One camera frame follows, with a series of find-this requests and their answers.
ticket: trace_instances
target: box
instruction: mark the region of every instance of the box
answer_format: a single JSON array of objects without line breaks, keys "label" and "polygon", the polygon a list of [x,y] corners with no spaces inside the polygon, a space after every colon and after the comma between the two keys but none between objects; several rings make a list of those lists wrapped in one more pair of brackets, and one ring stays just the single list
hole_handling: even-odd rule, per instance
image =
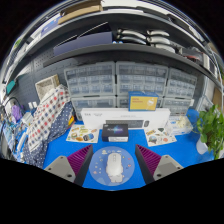
[{"label": "box", "polygon": [[222,93],[221,91],[215,87],[214,89],[214,95],[213,95],[213,99],[212,99],[212,103],[213,104],[217,104],[218,105],[218,109],[221,110],[221,105],[222,105]]},{"label": "box", "polygon": [[147,111],[155,110],[158,95],[148,91],[130,91],[129,94],[129,111]]},{"label": "box", "polygon": [[104,142],[127,142],[127,124],[104,124],[102,131],[102,141]]},{"label": "box", "polygon": [[54,29],[56,26],[58,26],[58,20],[61,18],[61,16],[55,18],[50,23],[48,23],[43,29],[41,30],[41,37],[43,37],[45,34],[47,34],[49,31]]},{"label": "box", "polygon": [[193,126],[187,116],[170,116],[170,124],[172,125],[172,135],[189,134]]},{"label": "box", "polygon": [[112,32],[102,32],[79,37],[66,43],[58,44],[54,47],[54,56],[64,54],[79,48],[90,47],[101,44],[111,44],[113,42]]},{"label": "box", "polygon": [[51,89],[59,86],[59,80],[58,75],[53,75],[51,77],[48,77],[46,79],[43,79],[35,84],[37,95],[39,96],[39,99],[41,99],[45,96],[45,94],[50,91]]},{"label": "box", "polygon": [[128,108],[85,108],[81,116],[86,128],[102,129],[103,124],[128,124],[129,129],[164,128],[170,110],[156,108],[155,111],[128,111]]},{"label": "box", "polygon": [[60,13],[62,18],[58,20],[58,24],[63,24],[81,15],[103,11],[103,7],[100,3],[101,1],[84,1],[68,7],[67,9],[63,9]]}]

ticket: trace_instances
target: poster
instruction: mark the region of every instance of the poster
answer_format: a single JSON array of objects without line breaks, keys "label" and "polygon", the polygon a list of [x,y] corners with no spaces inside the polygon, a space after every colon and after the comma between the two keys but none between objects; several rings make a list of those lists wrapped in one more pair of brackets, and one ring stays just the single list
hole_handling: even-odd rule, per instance
[{"label": "poster", "polygon": [[97,143],[99,129],[88,129],[84,125],[73,124],[66,141],[80,143]]}]

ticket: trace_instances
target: cardboard box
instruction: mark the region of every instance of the cardboard box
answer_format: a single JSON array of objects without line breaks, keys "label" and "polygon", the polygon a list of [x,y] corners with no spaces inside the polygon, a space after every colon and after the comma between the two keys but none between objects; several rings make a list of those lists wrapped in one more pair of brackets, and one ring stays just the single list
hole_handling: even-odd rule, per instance
[{"label": "cardboard box", "polygon": [[154,92],[147,91],[130,91],[129,95],[129,111],[148,111],[155,110],[158,95]]},{"label": "cardboard box", "polygon": [[95,33],[62,43],[54,47],[54,56],[79,48],[90,47],[100,44],[111,44],[113,42],[112,32]]},{"label": "cardboard box", "polygon": [[47,34],[49,31],[51,31],[53,28],[58,26],[58,20],[61,18],[61,16],[57,17],[50,23],[48,23],[42,30],[41,30],[41,37],[43,37],[45,34]]},{"label": "cardboard box", "polygon": [[101,0],[89,0],[89,1],[77,2],[74,5],[61,10],[60,15],[61,16],[63,16],[64,14],[67,15],[79,9],[84,9],[95,5],[101,5]]},{"label": "cardboard box", "polygon": [[104,124],[102,131],[102,141],[104,142],[127,142],[127,124]]},{"label": "cardboard box", "polygon": [[67,15],[61,17],[58,20],[58,24],[59,25],[63,24],[63,23],[65,23],[71,19],[74,19],[78,16],[82,16],[82,15],[85,15],[88,13],[93,13],[93,12],[100,12],[100,11],[103,11],[103,8],[101,5],[87,6],[86,8],[81,8],[81,9],[75,10],[75,11],[70,12]]},{"label": "cardboard box", "polygon": [[222,105],[222,93],[221,91],[215,87],[214,89],[214,95],[213,95],[213,100],[212,100],[213,104],[218,104],[218,109],[221,110],[221,105]]}]

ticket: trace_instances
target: patterned fabric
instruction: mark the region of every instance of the patterned fabric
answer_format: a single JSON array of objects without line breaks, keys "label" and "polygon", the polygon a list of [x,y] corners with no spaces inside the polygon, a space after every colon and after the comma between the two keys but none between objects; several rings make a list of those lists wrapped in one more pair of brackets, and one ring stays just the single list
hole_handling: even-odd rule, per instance
[{"label": "patterned fabric", "polygon": [[58,117],[52,124],[48,139],[42,140],[35,150],[30,151],[28,142],[25,143],[23,153],[27,164],[37,166],[42,169],[47,152],[48,143],[66,132],[72,111],[72,103],[66,103],[60,115],[58,115]]},{"label": "patterned fabric", "polygon": [[15,118],[16,122],[22,117],[20,108],[16,105],[12,106],[12,116]]},{"label": "patterned fabric", "polygon": [[60,114],[64,105],[70,101],[66,87],[59,85],[46,94],[41,101],[28,131],[29,150],[35,150],[42,140],[48,139],[51,125]]}]

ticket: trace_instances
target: shelf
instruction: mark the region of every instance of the shelf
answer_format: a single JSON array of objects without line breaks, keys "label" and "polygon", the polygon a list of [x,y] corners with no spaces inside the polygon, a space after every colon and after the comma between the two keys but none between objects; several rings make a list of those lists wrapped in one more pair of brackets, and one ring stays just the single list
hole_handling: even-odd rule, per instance
[{"label": "shelf", "polygon": [[[86,28],[85,30],[88,30],[93,26],[104,23],[105,21],[111,25],[112,30],[116,30],[120,26],[137,30],[147,30],[149,28],[158,29],[158,27],[160,27],[160,29],[168,30],[172,41],[184,47],[197,47],[199,50],[209,55],[204,46],[193,35],[168,20],[155,15],[140,12],[138,10],[113,9],[83,15],[67,21],[62,25],[58,25],[38,40],[31,48],[29,48],[20,58],[18,63],[20,63],[27,56],[33,55],[37,50],[44,47],[53,39],[73,31],[74,27],[77,30],[77,34],[81,34],[84,28]],[[12,71],[11,77],[15,77],[14,71]]]},{"label": "shelf", "polygon": [[188,70],[190,68],[192,73],[197,73],[197,74],[204,74],[206,75],[209,79],[211,79],[218,87],[220,87],[219,81],[213,77],[208,71],[206,71],[204,68],[199,66],[198,64],[190,61],[189,59],[186,59],[178,54],[171,53],[169,51],[163,50],[163,49],[158,49],[155,47],[150,47],[150,46],[145,46],[145,45],[138,45],[138,44],[104,44],[104,45],[97,45],[97,46],[91,46],[91,47],[86,47],[86,48],[81,48],[78,50],[74,51],[69,51],[67,53],[61,54],[59,56],[53,57],[50,60],[46,61],[43,66],[47,67],[51,64],[57,63],[59,61],[72,58],[72,57],[77,57],[80,55],[85,55],[85,54],[91,54],[91,53],[96,53],[96,52],[108,52],[111,53],[112,51],[122,51],[122,52],[140,52],[140,53],[145,53],[147,54],[148,58],[153,58],[154,61],[156,58],[154,57],[160,57],[161,59],[166,58],[169,60],[169,66],[173,67],[175,62],[179,63],[179,69],[182,67],[187,66]]}]

